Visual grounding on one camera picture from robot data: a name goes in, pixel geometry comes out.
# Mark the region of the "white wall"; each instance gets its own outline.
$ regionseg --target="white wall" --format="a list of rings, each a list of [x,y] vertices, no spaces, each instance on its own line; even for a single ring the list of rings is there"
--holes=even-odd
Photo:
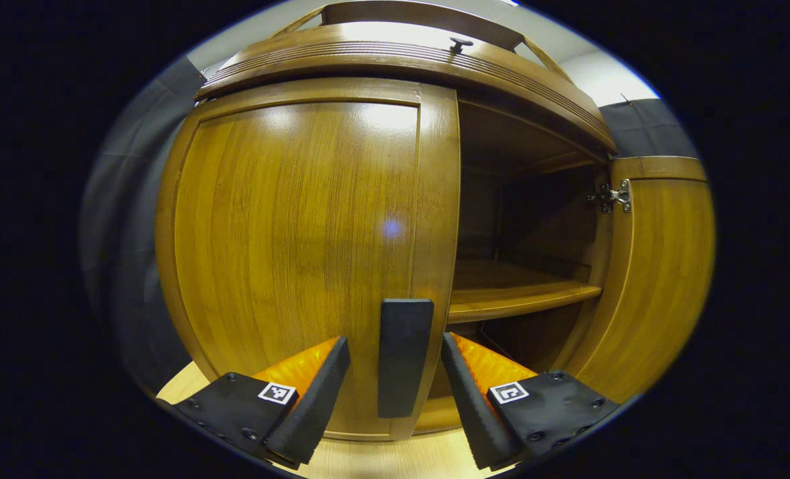
[[[300,18],[305,13],[340,0],[288,0],[270,9],[252,15],[227,30],[217,33],[188,52],[188,59],[203,70],[216,63],[222,63],[232,57],[250,43],[267,39],[275,31]],[[495,21],[511,30],[519,31],[536,45],[546,51],[557,63],[562,63],[580,55],[596,52],[598,47],[584,37],[560,24],[548,19],[525,6],[514,7],[498,0],[423,0],[426,3],[437,3],[452,9],[463,10],[472,15]],[[531,51],[525,51],[524,57],[538,61]],[[206,77],[216,70],[210,68]]]
[[[599,51],[573,58],[560,64],[569,78],[590,95],[596,106],[612,105],[628,100],[658,98],[636,74],[605,52]]]

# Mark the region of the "door panel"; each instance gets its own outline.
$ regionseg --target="door panel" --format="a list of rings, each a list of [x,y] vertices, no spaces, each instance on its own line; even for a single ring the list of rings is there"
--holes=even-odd
[[[434,300],[435,364],[456,248],[456,97],[414,82],[331,80],[195,109],[165,172],[172,213],[157,216],[157,249],[173,252],[160,255],[172,260],[159,261],[160,273],[165,294],[178,295],[174,324],[185,323],[177,329],[207,376],[253,375],[347,336],[352,364],[328,432],[391,439],[392,420],[376,411],[380,302]],[[429,207],[453,222],[438,225]],[[420,388],[417,410],[423,400]],[[395,436],[415,420],[396,419]]]

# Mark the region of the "wooden shelf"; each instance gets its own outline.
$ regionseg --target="wooden shelf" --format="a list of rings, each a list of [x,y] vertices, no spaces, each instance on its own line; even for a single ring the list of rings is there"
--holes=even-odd
[[[498,261],[457,260],[449,323],[524,315],[596,297],[602,288]]]

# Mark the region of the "metal hinge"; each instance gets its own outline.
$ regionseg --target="metal hinge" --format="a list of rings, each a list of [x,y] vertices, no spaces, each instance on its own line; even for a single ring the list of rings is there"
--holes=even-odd
[[[610,184],[605,183],[599,193],[587,195],[587,201],[601,201],[602,211],[605,213],[610,212],[611,203],[614,201],[622,204],[623,212],[632,212],[632,194],[628,191],[628,180],[622,180],[620,189],[617,190],[610,189]]]

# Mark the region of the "screw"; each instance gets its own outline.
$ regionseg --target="screw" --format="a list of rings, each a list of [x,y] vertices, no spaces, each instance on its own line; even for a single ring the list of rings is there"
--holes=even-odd
[[[248,438],[249,440],[256,440],[258,436],[251,428],[242,428],[241,433],[244,434],[244,437]]]

